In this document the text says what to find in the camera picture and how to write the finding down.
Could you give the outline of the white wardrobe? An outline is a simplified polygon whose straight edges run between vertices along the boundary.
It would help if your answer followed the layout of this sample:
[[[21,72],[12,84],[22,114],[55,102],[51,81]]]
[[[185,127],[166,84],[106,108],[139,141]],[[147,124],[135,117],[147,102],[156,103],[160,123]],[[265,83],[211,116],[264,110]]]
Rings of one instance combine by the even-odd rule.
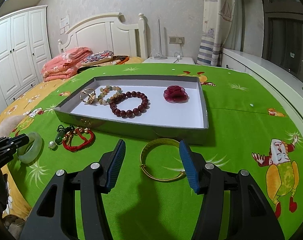
[[[0,17],[0,114],[43,81],[41,69],[51,58],[46,5]]]

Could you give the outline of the patterned pillow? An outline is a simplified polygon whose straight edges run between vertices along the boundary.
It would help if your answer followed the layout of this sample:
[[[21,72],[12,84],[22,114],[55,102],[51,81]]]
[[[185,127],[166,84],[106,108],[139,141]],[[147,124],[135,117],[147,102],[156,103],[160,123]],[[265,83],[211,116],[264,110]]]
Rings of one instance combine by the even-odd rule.
[[[100,63],[109,62],[113,59],[114,53],[110,50],[101,51],[99,53],[88,55],[81,62],[82,66],[94,66]]]

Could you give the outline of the white pearl earring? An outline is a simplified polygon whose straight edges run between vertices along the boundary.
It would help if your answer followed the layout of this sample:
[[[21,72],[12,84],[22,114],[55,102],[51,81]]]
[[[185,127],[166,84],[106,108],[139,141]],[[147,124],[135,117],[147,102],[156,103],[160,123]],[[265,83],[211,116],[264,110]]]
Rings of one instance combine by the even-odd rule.
[[[49,144],[48,144],[48,148],[50,150],[55,150],[57,147],[57,144],[55,143],[55,141],[50,141]]]

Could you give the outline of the pink folded quilt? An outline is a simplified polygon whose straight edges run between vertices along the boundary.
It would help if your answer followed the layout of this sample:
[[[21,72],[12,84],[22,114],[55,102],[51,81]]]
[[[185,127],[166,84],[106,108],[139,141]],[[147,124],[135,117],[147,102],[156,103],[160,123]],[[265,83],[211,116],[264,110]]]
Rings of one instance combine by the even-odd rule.
[[[43,65],[41,75],[44,82],[68,79],[81,67],[81,62],[85,57],[92,54],[92,50],[87,47],[76,47],[59,54]]]

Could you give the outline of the white bed headboard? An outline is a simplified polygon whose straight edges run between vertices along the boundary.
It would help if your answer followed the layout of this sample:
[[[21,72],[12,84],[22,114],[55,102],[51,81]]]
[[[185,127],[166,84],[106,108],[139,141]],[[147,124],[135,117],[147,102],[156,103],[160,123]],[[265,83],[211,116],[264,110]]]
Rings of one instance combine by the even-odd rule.
[[[120,12],[109,12],[88,17],[67,31],[66,42],[58,41],[59,53],[75,47],[88,47],[93,53],[105,50],[115,55],[147,59],[147,28],[143,13],[135,24],[124,24]]]

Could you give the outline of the beige plush cushion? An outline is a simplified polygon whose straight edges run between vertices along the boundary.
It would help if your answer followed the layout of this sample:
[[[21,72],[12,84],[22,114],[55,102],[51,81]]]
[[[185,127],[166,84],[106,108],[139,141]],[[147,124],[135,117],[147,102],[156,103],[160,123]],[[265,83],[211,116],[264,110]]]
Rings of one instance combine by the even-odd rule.
[[[4,119],[0,123],[0,138],[8,137],[24,118],[24,115],[15,115]]]

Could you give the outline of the yellow floral bedsheet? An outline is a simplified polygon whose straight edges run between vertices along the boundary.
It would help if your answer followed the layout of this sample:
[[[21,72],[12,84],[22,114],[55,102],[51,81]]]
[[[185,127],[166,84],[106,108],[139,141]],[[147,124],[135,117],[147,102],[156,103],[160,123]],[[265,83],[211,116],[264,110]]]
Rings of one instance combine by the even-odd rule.
[[[104,152],[112,150],[119,140],[117,135],[96,132],[93,144],[78,152],[70,152],[63,146],[50,150],[48,143],[55,138],[60,123],[54,112],[56,105],[93,76],[142,75],[147,72],[148,67],[136,60],[121,65],[92,68],[67,80],[42,82],[11,103],[0,115],[0,123],[10,116],[24,115],[25,118],[9,136],[37,132],[43,140],[43,148],[29,164],[14,158],[2,167],[2,172],[8,176],[8,202],[2,216],[26,219],[56,170],[81,170],[98,160]],[[127,138],[125,142],[126,156],[116,188],[103,196],[110,223],[133,223],[142,220],[145,214],[144,202],[137,187],[141,181],[138,153],[143,142],[133,138]]]

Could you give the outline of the red rose brooch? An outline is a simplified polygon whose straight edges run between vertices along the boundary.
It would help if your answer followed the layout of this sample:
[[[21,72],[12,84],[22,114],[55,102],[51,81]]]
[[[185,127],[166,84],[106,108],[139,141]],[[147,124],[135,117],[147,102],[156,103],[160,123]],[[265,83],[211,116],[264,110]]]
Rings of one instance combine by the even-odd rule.
[[[172,85],[165,89],[164,98],[167,102],[182,103],[188,99],[185,89],[178,85]]]

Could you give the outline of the gold ring ornament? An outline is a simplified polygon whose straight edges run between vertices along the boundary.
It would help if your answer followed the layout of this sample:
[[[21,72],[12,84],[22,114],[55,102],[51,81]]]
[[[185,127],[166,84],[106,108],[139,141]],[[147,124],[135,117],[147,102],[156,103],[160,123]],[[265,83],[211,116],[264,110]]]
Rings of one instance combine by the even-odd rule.
[[[96,91],[93,88],[83,89],[79,94],[80,100],[88,105],[91,105],[96,100]]]

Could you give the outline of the patterned window curtain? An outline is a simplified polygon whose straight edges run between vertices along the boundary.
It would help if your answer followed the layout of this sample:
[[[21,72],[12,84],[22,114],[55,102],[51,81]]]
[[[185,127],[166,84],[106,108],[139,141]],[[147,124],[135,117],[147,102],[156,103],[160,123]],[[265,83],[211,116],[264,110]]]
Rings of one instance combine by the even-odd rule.
[[[223,44],[228,38],[236,0],[204,0],[203,32],[197,64],[218,66]]]

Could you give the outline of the wall power socket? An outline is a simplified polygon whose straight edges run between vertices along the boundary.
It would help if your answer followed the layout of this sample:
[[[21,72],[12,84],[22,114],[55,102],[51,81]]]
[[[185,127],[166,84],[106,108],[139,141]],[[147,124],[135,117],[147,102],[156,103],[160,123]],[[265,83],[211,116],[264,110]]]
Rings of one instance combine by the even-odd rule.
[[[178,37],[178,36],[170,36],[169,37],[169,44],[179,44],[183,45],[185,42],[184,37]]]

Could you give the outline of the green jade pendant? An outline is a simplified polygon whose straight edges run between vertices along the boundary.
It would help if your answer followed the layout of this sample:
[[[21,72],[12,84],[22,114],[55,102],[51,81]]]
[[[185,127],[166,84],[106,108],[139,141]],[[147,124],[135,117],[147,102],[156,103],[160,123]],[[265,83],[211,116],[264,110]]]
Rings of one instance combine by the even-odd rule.
[[[61,145],[64,140],[68,137],[72,137],[74,133],[75,127],[73,125],[64,127],[63,125],[59,125],[57,128],[57,135],[55,137],[54,142],[57,145]]]

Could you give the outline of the pale green jade bangle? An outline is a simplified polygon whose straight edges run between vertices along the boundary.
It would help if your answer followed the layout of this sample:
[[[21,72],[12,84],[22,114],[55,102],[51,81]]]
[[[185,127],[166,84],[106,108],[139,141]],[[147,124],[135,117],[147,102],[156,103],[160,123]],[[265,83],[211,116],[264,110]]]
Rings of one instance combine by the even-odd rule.
[[[17,149],[17,157],[24,164],[33,162],[40,154],[43,145],[39,133],[30,132],[27,134],[27,137],[29,138],[29,142]]]

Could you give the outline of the white desk lamp stand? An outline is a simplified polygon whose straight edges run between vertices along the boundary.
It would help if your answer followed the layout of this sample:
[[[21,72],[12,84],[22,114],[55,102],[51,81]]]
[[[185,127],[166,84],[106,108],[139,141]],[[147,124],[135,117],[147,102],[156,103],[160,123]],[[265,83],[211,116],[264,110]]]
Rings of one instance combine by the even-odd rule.
[[[151,49],[150,57],[152,60],[162,61],[168,59],[168,57],[162,53],[161,25],[159,18],[157,20],[157,30],[158,30],[158,34],[157,34],[158,46],[156,48]]]

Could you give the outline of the gold bangle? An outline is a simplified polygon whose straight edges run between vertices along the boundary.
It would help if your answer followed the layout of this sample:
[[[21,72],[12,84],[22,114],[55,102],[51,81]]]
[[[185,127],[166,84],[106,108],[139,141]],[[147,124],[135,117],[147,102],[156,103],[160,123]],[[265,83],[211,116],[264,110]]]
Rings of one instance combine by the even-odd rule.
[[[170,138],[160,138],[160,139],[155,139],[147,143],[147,145],[144,146],[143,150],[140,153],[139,156],[139,162],[140,162],[140,169],[142,172],[150,179],[160,182],[160,183],[171,183],[174,181],[181,180],[186,177],[186,172],[184,168],[178,169],[177,171],[179,174],[173,178],[156,178],[152,174],[148,172],[147,165],[145,163],[147,159],[147,155],[155,148],[162,146],[162,145],[169,145],[169,146],[174,146],[176,148],[179,148],[179,142],[174,139]]]

